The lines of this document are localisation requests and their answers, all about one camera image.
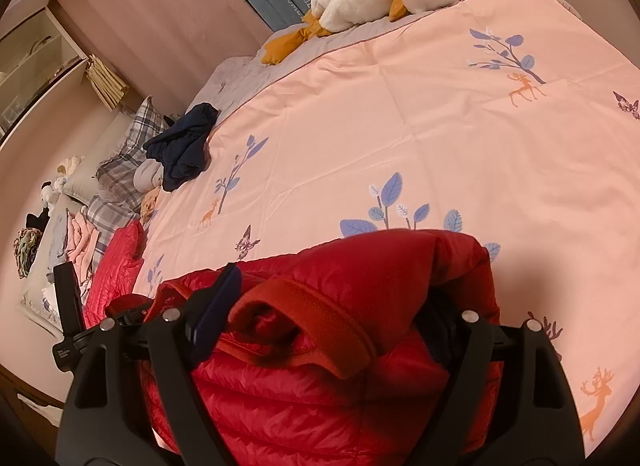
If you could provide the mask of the white wall shelf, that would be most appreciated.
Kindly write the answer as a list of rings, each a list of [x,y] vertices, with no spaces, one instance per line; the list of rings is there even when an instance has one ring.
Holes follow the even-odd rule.
[[[50,0],[1,0],[1,140],[44,96],[80,78],[88,56],[50,9]]]

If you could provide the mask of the red puffer jacket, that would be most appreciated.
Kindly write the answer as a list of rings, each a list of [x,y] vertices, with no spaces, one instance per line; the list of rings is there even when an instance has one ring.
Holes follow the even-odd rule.
[[[143,264],[144,240],[144,230],[139,220],[132,220],[116,230],[93,276],[82,313],[87,327],[98,325],[114,300],[134,290]]]
[[[240,270],[192,375],[240,465],[403,463],[448,379],[414,324],[428,296],[500,316],[489,253],[461,233],[365,233]]]

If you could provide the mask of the pink deer print duvet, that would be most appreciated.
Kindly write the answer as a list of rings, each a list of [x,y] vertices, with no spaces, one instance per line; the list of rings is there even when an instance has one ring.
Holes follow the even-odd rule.
[[[210,163],[163,194],[134,289],[372,231],[489,252],[503,319],[538,319],[587,451],[639,386],[639,71],[557,0],[465,0],[222,62]]]

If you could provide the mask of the pink clothes pile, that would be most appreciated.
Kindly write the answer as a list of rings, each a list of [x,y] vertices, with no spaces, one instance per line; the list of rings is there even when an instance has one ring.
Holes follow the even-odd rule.
[[[47,280],[54,283],[53,270],[60,264],[73,264],[80,287],[87,288],[93,278],[93,255],[100,233],[81,211],[68,209],[53,220],[52,241],[47,256]]]

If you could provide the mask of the small plush toys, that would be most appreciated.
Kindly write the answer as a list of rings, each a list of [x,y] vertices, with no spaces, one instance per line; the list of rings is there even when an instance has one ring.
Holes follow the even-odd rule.
[[[26,215],[25,226],[18,232],[13,242],[14,260],[19,278],[24,279],[29,275],[51,213],[62,195],[64,185],[77,170],[82,160],[84,158],[81,156],[63,159],[56,168],[55,179],[42,183],[40,187],[42,210],[39,215],[33,213]]]

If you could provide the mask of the plaid pillow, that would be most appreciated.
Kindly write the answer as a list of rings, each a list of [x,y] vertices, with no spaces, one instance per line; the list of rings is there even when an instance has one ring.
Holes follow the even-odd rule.
[[[98,166],[99,192],[86,211],[86,219],[99,233],[92,257],[93,272],[98,269],[115,232],[139,215],[145,192],[134,187],[134,174],[146,160],[143,145],[167,128],[152,97],[145,97],[124,136],[122,147]]]

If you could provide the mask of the folded red puffer jacket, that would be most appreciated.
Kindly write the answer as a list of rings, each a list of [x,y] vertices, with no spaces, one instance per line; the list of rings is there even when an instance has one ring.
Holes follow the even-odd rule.
[[[93,276],[82,313],[87,327],[98,325],[114,300],[134,290],[143,264],[144,240],[144,230],[139,220],[132,220],[116,230]]]

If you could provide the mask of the dark navy garment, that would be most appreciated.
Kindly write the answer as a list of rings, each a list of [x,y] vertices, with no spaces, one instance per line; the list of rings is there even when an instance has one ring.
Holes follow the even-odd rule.
[[[143,145],[146,157],[163,166],[165,192],[175,192],[206,169],[205,144],[218,114],[209,103],[195,105],[173,126]]]

